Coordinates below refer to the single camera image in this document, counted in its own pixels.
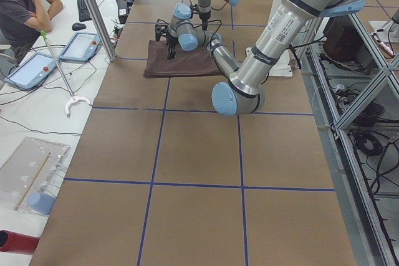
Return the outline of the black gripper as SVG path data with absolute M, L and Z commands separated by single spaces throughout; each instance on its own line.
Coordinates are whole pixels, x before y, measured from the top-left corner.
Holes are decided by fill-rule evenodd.
M 208 20 L 210 19 L 210 17 L 211 17 L 211 12 L 210 11 L 208 11 L 208 12 L 199 12 L 199 18 L 201 19 L 201 21 L 202 21 L 202 30 L 204 30 L 204 31 L 206 31 L 207 29 L 208 29 Z
M 175 58 L 176 55 L 176 45 L 179 44 L 178 38 L 175 37 L 173 34 L 170 33 L 170 31 L 167 29 L 166 30 L 166 41 L 168 45 L 168 60 L 172 60 Z

